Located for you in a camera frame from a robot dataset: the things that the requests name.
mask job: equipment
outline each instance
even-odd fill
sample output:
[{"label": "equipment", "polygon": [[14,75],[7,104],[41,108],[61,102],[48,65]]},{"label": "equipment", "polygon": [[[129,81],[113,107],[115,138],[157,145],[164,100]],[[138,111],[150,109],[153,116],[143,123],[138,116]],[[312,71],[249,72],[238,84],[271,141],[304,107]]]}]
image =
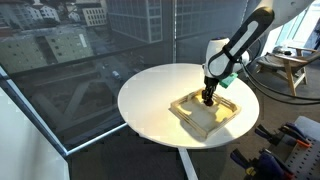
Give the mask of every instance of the equipment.
[{"label": "equipment", "polygon": [[230,40],[224,37],[211,39],[206,62],[203,64],[206,85],[202,91],[204,103],[212,106],[212,95],[218,83],[241,68],[236,67],[236,63],[248,61],[246,50],[259,37],[285,24],[312,2],[313,0],[261,0]]}]

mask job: white wall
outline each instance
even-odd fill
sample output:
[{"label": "white wall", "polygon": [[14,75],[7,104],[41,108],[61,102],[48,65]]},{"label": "white wall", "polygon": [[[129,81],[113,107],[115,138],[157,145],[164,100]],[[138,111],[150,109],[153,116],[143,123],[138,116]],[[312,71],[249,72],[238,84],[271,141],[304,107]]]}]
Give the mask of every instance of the white wall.
[{"label": "white wall", "polygon": [[0,179],[69,180],[67,162],[0,88]]}]

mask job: black floor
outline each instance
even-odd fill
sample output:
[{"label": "black floor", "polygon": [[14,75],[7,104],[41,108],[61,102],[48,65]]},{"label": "black floor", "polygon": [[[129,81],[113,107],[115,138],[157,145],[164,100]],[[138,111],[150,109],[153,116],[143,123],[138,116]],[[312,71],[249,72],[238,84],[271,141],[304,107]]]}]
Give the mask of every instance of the black floor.
[{"label": "black floor", "polygon": [[[297,87],[299,96],[320,97],[319,70],[320,61],[308,65],[308,84],[302,83]],[[281,92],[290,92],[286,82],[270,74],[255,76],[267,86]],[[263,95],[250,82],[248,85],[252,87],[260,103],[256,125],[262,124],[270,130],[276,130],[284,122],[294,122],[298,116],[320,122],[320,105],[297,106],[279,103]],[[259,156],[258,151],[263,147],[268,148],[269,143],[251,129],[226,146],[189,150],[189,155],[200,180],[243,179],[244,170],[229,158],[230,152],[238,148],[245,157],[254,158]],[[71,155],[68,163],[72,180],[187,179],[177,149],[140,138],[129,127]]]}]

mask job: black cable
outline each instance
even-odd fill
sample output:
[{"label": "black cable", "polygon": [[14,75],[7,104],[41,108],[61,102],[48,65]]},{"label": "black cable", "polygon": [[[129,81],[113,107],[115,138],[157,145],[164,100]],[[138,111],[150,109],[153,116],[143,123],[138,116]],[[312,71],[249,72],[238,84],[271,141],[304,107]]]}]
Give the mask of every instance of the black cable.
[{"label": "black cable", "polygon": [[248,77],[248,79],[250,80],[250,82],[262,93],[264,94],[265,96],[275,100],[275,101],[278,101],[278,102],[282,102],[282,103],[285,103],[285,104],[291,104],[291,105],[316,105],[316,104],[320,104],[320,101],[317,101],[317,102],[311,102],[311,103],[293,103],[293,102],[289,102],[289,101],[283,101],[283,100],[280,100],[280,99],[277,99],[275,97],[272,97],[270,95],[268,95],[267,93],[265,93],[262,89],[260,89],[253,81],[250,77]]},{"label": "black cable", "polygon": [[283,100],[280,100],[280,99],[276,99],[270,95],[268,95],[266,92],[264,92],[262,89],[260,89],[255,82],[258,82],[258,84],[264,88],[267,88],[268,90],[271,90],[275,93],[278,93],[278,94],[281,94],[281,95],[284,95],[284,96],[288,96],[288,97],[293,97],[293,98],[296,98],[296,99],[303,99],[303,100],[312,100],[312,101],[316,101],[315,98],[305,98],[305,97],[298,97],[298,96],[291,96],[291,95],[288,95],[288,94],[284,94],[284,93],[281,93],[279,91],[276,91],[276,90],[273,90],[263,84],[261,84],[258,80],[256,80],[252,75],[251,73],[248,71],[248,69],[244,66],[244,64],[242,63],[242,61],[240,61],[241,65],[243,66],[245,72],[249,75],[247,76],[247,78],[250,80],[250,82],[264,95],[266,95],[267,97],[273,99],[273,100],[276,100],[276,101],[279,101],[279,102],[282,102],[282,103],[286,103],[286,104],[291,104],[291,105],[316,105],[316,104],[320,104],[320,99],[317,100],[317,102],[310,102],[310,103],[293,103],[293,102],[288,102],[288,101],[283,101]]},{"label": "black cable", "polygon": [[280,94],[280,95],[283,95],[283,96],[287,96],[287,97],[291,97],[291,98],[295,98],[295,99],[302,99],[302,100],[307,100],[307,101],[320,101],[320,98],[307,98],[307,97],[301,97],[301,96],[292,96],[292,95],[289,95],[289,94],[285,94],[285,93],[282,93],[280,91],[277,91],[277,90],[274,90],[262,83],[260,83],[255,77],[252,76],[252,74],[249,72],[249,70],[247,69],[247,67],[242,63],[240,62],[241,65],[243,66],[243,68],[245,69],[246,73],[255,81],[257,82],[260,86],[274,92],[274,93],[277,93],[277,94]]}]

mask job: city building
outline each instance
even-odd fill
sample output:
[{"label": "city building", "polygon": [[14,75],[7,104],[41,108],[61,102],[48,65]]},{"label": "city building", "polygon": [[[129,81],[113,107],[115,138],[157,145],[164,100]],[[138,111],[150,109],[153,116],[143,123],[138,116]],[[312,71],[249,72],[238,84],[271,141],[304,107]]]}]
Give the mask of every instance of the city building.
[{"label": "city building", "polygon": [[13,36],[14,30],[0,20],[0,37]]},{"label": "city building", "polygon": [[215,17],[213,9],[214,3],[206,0],[196,3],[177,0],[177,37],[212,31],[215,25],[209,22]]},{"label": "city building", "polygon": [[161,0],[107,0],[107,5],[113,31],[147,43],[162,41]]},{"label": "city building", "polygon": [[31,15],[34,21],[38,23],[43,21],[43,17],[39,9],[34,8],[32,6],[26,6],[26,9],[29,11],[29,14]]},{"label": "city building", "polygon": [[27,30],[0,39],[0,63],[9,73],[93,56],[86,30],[65,25]]},{"label": "city building", "polygon": [[35,9],[38,9],[41,13],[43,19],[54,19],[57,22],[60,22],[60,18],[58,12],[55,8],[50,7],[48,5],[33,5]]},{"label": "city building", "polygon": [[66,7],[67,7],[68,13],[77,10],[77,6],[75,5],[75,3],[66,3]]},{"label": "city building", "polygon": [[107,24],[107,6],[103,0],[77,0],[75,5],[81,24],[87,26]]},{"label": "city building", "polygon": [[106,12],[103,8],[83,8],[82,12],[87,26],[107,24]]},{"label": "city building", "polygon": [[68,17],[69,17],[69,19],[70,19],[71,21],[73,21],[73,22],[80,22],[80,16],[79,16],[79,14],[76,13],[76,12],[70,12],[70,13],[68,14]]},{"label": "city building", "polygon": [[32,29],[34,21],[26,4],[18,0],[0,0],[0,21],[13,29]]},{"label": "city building", "polygon": [[0,59],[8,73],[47,66],[44,53],[33,36],[1,38]]}]

